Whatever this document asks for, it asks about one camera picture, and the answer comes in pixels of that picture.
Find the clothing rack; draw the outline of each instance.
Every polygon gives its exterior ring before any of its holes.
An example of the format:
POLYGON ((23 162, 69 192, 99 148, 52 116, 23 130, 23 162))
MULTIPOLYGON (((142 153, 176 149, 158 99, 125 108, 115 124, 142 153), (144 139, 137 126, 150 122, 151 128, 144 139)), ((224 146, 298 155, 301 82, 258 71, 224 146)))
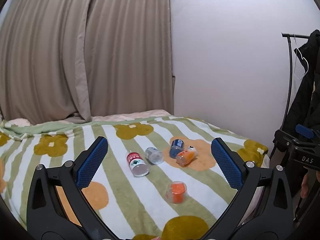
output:
MULTIPOLYGON (((306 35, 295 35, 295 34, 288 34, 288 33, 282 33, 282 37, 287 38, 288 45, 289 45, 289 60, 290 60, 290 79, 289 79, 289 91, 288 91, 288 97, 287 97, 287 104, 284 111, 284 117, 282 120, 282 124, 280 129, 283 128, 285 118, 287 117, 288 111, 289 111, 289 105, 290 105, 290 99, 291 99, 291 90, 292 90, 292 73, 293 73, 293 67, 292 67, 292 48, 291 48, 291 38, 301 38, 301 39, 309 39, 310 36, 306 35)), ((270 159, 273 157, 275 151, 276 151, 276 142, 275 145, 271 151, 270 159)))

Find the flower pattern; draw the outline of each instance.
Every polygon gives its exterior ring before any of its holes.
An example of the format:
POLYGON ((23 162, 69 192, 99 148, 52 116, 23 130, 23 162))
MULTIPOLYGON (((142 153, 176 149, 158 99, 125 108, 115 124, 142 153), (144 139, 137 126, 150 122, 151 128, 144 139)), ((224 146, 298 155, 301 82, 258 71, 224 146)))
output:
POLYGON ((258 167, 261 167, 264 155, 268 152, 268 148, 261 143, 253 140, 246 140, 244 148, 237 150, 237 153, 245 161, 252 161, 258 167))
MULTIPOLYGON (((64 194, 62 187, 57 187, 57 192, 69 220, 81 226, 69 204, 69 201, 67 200, 66 195, 64 194)), ((109 203, 109 196, 106 188, 98 182, 92 181, 88 187, 82 189, 82 193, 94 210, 102 209, 109 203)))
POLYGON ((9 140, 10 138, 8 136, 0 132, 0 147, 5 145, 9 140))
POLYGON ((49 155, 50 157, 58 157, 64 155, 68 150, 66 144, 68 136, 66 135, 44 135, 40 142, 34 146, 35 155, 49 155))
POLYGON ((6 187, 6 183, 3 180, 3 174, 4 174, 4 165, 2 160, 0 159, 0 193, 3 193, 3 190, 6 187))
MULTIPOLYGON (((172 141, 175 139, 181 139, 184 142, 184 150, 186 150, 189 146, 192 145, 194 148, 196 148, 198 152, 198 157, 196 157, 186 167, 191 168, 195 171, 205 171, 216 165, 216 161, 211 154, 211 145, 209 143, 201 139, 190 140, 186 137, 174 136, 170 139, 170 145, 172 141)), ((164 161, 173 167, 181 168, 181 166, 177 164, 176 160, 169 156, 169 150, 169 147, 163 150, 164 161)))
MULTIPOLYGON (((200 239, 209 227, 207 223, 195 216, 180 216, 170 219, 164 226, 161 240, 200 239)), ((156 236, 136 235, 133 240, 152 240, 156 236)))
POLYGON ((130 140, 137 135, 148 135, 153 132, 150 124, 141 124, 139 122, 132 124, 118 124, 114 126, 117 129, 116 135, 124 140, 130 140))

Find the bottle label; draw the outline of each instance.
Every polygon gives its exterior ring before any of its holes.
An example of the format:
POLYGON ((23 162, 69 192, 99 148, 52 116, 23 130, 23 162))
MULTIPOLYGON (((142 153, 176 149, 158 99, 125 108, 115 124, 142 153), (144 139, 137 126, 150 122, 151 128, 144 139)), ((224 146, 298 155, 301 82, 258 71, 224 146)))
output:
POLYGON ((180 139, 176 139, 174 141, 172 141, 172 144, 171 144, 171 147, 172 146, 178 146, 178 147, 181 147, 183 149, 183 141, 180 140, 180 139))
POLYGON ((149 147, 148 150, 149 150, 149 151, 154 151, 154 152, 157 151, 157 149, 156 149, 156 148, 153 148, 153 147, 149 147))
POLYGON ((196 153, 197 152, 196 148, 194 148, 193 146, 189 146, 186 151, 187 152, 191 152, 191 153, 196 153))
POLYGON ((132 152, 129 153, 127 156, 127 162, 129 163, 129 167, 132 170, 135 166, 139 164, 145 164, 144 160, 142 160, 141 156, 139 153, 132 152))

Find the plastic container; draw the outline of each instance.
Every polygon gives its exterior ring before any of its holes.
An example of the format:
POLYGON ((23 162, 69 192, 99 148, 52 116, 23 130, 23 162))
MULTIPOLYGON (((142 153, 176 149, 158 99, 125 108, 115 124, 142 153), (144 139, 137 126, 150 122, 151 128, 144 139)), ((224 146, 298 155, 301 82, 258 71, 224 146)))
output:
POLYGON ((156 148, 149 147, 145 151, 146 158, 153 164, 160 164, 163 162, 163 153, 156 148))
POLYGON ((148 174, 149 167, 145 164, 139 153, 128 151, 126 154, 126 158, 134 176, 142 177, 148 174))
POLYGON ((183 151, 183 147, 184 147, 184 143, 182 140, 175 139, 174 141, 172 141, 170 151, 169 151, 170 157, 175 159, 177 154, 183 151))
POLYGON ((165 198, 171 204, 181 204, 186 200, 187 196, 187 185, 182 181, 172 182, 165 192, 165 198))
POLYGON ((188 151, 183 151, 177 154, 176 160, 177 164, 180 166, 186 166, 188 165, 196 156, 198 156, 197 152, 188 152, 188 151))
POLYGON ((194 153, 198 153, 196 148, 194 148, 192 145, 190 145, 187 149, 186 149, 187 152, 194 152, 194 153))

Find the clear plastic cup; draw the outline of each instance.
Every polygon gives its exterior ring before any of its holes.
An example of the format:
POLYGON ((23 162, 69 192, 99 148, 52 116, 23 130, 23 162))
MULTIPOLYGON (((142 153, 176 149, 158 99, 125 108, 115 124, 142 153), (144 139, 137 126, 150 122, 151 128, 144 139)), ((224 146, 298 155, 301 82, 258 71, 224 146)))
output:
POLYGON ((156 148, 147 148, 145 151, 145 155, 146 158, 155 165, 159 165, 163 162, 163 153, 156 148))
POLYGON ((168 203, 181 204, 188 197, 187 185, 182 181, 174 181, 168 185, 165 198, 168 203))

